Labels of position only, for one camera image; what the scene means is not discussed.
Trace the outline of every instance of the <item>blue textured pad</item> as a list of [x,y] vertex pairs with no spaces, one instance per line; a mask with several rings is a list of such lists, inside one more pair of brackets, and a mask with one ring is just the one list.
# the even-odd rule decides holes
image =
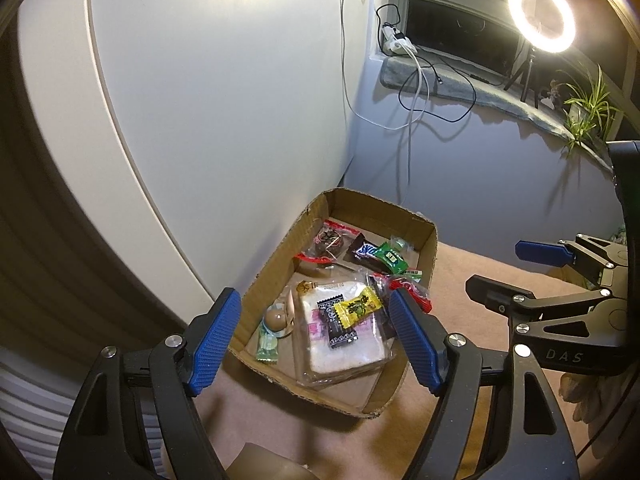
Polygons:
[[193,373],[188,384],[193,397],[198,396],[216,377],[226,347],[240,320],[241,310],[240,294],[234,290],[193,354]]
[[389,298],[389,315],[418,382],[435,395],[442,386],[438,354],[399,291]]
[[516,256],[525,262],[553,267],[564,267],[574,260],[574,254],[564,245],[541,244],[523,240],[516,244]]

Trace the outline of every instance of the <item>window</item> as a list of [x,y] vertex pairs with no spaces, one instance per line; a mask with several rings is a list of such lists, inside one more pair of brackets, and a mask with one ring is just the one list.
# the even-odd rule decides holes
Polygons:
[[[578,81],[589,89],[586,73],[597,77],[602,67],[610,91],[610,102],[624,112],[619,114],[609,134],[616,138],[621,124],[629,131],[640,131],[640,56],[620,19],[607,0],[568,0],[574,10],[577,35],[571,48],[561,54],[538,52],[536,67],[542,96],[560,89],[553,99],[560,107],[569,91],[562,82]],[[471,62],[477,76],[500,81],[524,62],[528,44],[511,19],[506,0],[389,0],[398,5],[399,27],[418,46],[449,54],[452,59]],[[527,14],[535,16],[553,34],[562,24],[550,0],[526,0]]]

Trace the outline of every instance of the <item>brown egg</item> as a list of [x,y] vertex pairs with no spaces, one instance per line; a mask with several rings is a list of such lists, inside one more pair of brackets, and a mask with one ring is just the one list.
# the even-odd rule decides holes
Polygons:
[[272,332],[279,332],[287,327],[287,316],[284,310],[272,308],[264,313],[264,325]]

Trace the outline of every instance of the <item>window sill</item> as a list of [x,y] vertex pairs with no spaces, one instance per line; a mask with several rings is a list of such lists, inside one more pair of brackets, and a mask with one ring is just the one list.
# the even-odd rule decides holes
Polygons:
[[[433,59],[433,54],[429,52],[419,52],[426,59]],[[459,74],[454,72],[448,66],[444,65],[439,60],[434,59],[436,64],[436,70],[438,75],[443,80],[443,84],[437,84],[433,76],[433,72],[428,68],[424,70],[427,80],[430,82],[430,94],[431,97],[440,97],[445,99],[451,99],[462,102],[472,102],[472,91],[469,88],[469,83]],[[465,72],[471,72],[484,79],[487,79],[494,84],[500,82],[499,76],[491,73],[484,72],[482,69],[478,69],[474,66],[460,63],[460,66],[456,66],[459,70]],[[407,57],[386,57],[382,63],[380,69],[380,83],[385,88],[398,90],[407,78],[415,71],[414,62]],[[522,121],[529,121],[534,124],[540,130],[549,133],[553,136],[560,137],[561,139],[568,140],[571,136],[569,131],[564,127],[563,121],[553,114],[553,111],[544,104],[540,104],[540,108],[536,109],[533,105],[523,103],[520,101],[520,88],[518,85],[514,85],[510,91],[505,92],[503,86],[493,86],[476,79],[471,79],[474,87],[476,88],[476,106],[483,106],[488,108],[494,108],[501,112],[513,116]],[[405,95],[415,92],[416,80],[415,77],[412,81],[407,83],[404,87],[406,91]],[[421,95],[426,96],[426,89],[423,89]],[[533,93],[530,92],[530,101],[533,101]],[[612,174],[612,169],[607,155],[604,153],[599,155],[595,153],[588,146],[582,146],[584,151],[588,153],[594,160],[597,161],[604,168]]]

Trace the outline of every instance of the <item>potted plant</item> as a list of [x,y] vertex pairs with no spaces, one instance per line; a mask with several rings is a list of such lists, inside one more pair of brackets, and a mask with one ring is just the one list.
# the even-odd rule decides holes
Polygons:
[[587,73],[587,76],[591,86],[590,92],[585,91],[572,76],[575,84],[565,83],[574,93],[573,97],[564,102],[571,106],[569,112],[565,112],[564,124],[573,136],[573,139],[567,142],[569,152],[575,146],[586,142],[598,152],[602,152],[613,124],[614,114],[620,111],[607,100],[610,92],[602,77],[600,65],[597,80],[594,80],[590,73]]

